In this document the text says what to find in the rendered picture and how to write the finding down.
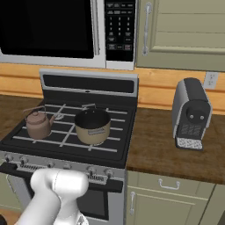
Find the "tan cooking pot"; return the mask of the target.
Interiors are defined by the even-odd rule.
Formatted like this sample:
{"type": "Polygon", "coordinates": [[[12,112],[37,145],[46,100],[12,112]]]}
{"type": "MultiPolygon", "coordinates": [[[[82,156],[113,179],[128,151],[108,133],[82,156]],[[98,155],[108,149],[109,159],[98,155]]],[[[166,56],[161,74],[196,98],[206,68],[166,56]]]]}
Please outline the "tan cooking pot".
{"type": "Polygon", "coordinates": [[[111,117],[95,104],[82,105],[82,111],[75,116],[76,134],[85,144],[99,145],[110,134],[111,117]]]}

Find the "brown kettle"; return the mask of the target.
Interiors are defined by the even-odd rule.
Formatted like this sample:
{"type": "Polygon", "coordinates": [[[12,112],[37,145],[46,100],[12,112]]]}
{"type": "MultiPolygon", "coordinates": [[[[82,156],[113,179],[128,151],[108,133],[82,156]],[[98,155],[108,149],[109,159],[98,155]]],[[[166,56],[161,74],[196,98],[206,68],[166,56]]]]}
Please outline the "brown kettle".
{"type": "Polygon", "coordinates": [[[40,105],[23,111],[23,113],[30,113],[25,117],[25,125],[27,133],[34,140],[42,140],[51,133],[51,126],[53,125],[55,116],[53,115],[49,119],[45,109],[46,107],[44,105],[40,105]]]}

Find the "grey and black coffee machine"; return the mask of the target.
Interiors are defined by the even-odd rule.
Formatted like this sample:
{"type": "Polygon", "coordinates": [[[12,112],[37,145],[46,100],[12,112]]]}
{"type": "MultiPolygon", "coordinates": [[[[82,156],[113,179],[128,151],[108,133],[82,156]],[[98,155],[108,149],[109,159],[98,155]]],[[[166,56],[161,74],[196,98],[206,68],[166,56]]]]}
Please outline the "grey and black coffee machine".
{"type": "Polygon", "coordinates": [[[178,149],[203,150],[202,139],[209,127],[213,107],[197,78],[178,82],[172,105],[172,137],[178,149]]]}

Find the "green drawer front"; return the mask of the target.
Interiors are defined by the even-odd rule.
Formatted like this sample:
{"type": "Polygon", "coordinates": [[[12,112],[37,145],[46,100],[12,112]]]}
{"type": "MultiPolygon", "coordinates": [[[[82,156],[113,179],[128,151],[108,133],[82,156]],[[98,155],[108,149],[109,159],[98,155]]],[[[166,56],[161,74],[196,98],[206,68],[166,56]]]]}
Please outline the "green drawer front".
{"type": "Polygon", "coordinates": [[[132,187],[153,190],[157,192],[169,192],[173,195],[184,195],[201,199],[208,199],[214,188],[214,184],[211,183],[182,178],[172,178],[137,171],[127,171],[127,184],[132,187]],[[163,189],[158,184],[159,178],[163,179],[165,183],[171,184],[179,181],[180,188],[177,191],[163,189]]]}

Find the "green wall cupboard door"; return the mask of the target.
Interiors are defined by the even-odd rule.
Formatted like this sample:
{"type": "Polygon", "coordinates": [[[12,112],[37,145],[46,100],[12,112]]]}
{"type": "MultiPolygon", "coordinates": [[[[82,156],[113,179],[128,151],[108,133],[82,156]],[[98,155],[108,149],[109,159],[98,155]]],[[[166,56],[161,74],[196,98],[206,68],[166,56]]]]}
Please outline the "green wall cupboard door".
{"type": "Polygon", "coordinates": [[[136,65],[225,71],[225,0],[139,0],[136,65]],[[147,2],[152,12],[143,56],[147,2]]]}

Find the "white wall socket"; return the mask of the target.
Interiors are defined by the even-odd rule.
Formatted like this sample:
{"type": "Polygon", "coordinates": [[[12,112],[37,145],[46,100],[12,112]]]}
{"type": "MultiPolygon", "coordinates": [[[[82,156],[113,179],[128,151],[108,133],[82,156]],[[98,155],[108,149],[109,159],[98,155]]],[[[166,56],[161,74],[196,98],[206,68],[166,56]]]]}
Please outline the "white wall socket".
{"type": "Polygon", "coordinates": [[[213,71],[207,71],[204,79],[205,89],[214,89],[218,80],[219,73],[213,71]]]}

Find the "green base cupboard door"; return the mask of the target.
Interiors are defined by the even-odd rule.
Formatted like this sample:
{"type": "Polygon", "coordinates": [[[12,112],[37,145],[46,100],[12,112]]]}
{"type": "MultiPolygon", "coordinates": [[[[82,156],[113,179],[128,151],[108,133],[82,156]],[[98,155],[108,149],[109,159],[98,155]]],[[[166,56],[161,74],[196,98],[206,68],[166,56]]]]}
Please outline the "green base cupboard door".
{"type": "Polygon", "coordinates": [[[225,225],[225,185],[216,185],[200,225],[225,225]]]}
{"type": "Polygon", "coordinates": [[[127,188],[127,225],[199,225],[207,199],[173,195],[142,188],[127,188]],[[130,193],[135,192],[134,214],[130,193]]]}
{"type": "Polygon", "coordinates": [[[6,175],[0,173],[0,208],[21,211],[19,201],[7,183],[6,175]]]}

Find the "black and silver stove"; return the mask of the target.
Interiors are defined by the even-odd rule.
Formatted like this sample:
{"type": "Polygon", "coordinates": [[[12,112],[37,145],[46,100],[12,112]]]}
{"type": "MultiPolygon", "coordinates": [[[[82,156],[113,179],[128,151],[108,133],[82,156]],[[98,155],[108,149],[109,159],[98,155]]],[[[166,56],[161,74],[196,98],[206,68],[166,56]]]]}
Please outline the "black and silver stove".
{"type": "Polygon", "coordinates": [[[40,140],[18,123],[0,141],[0,171],[27,207],[37,169],[81,171],[89,189],[77,205],[90,225],[126,225],[126,162],[137,108],[136,74],[41,69],[44,98],[30,110],[51,120],[40,140]]]}

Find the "silver microwave oven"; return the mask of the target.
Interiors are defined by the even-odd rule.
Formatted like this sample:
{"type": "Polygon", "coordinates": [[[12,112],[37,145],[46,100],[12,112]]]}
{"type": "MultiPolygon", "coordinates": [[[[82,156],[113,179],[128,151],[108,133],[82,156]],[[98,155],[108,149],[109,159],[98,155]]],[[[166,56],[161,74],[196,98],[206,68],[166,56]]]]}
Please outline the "silver microwave oven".
{"type": "Polygon", "coordinates": [[[0,62],[97,69],[134,68],[138,0],[0,0],[0,62]]]}

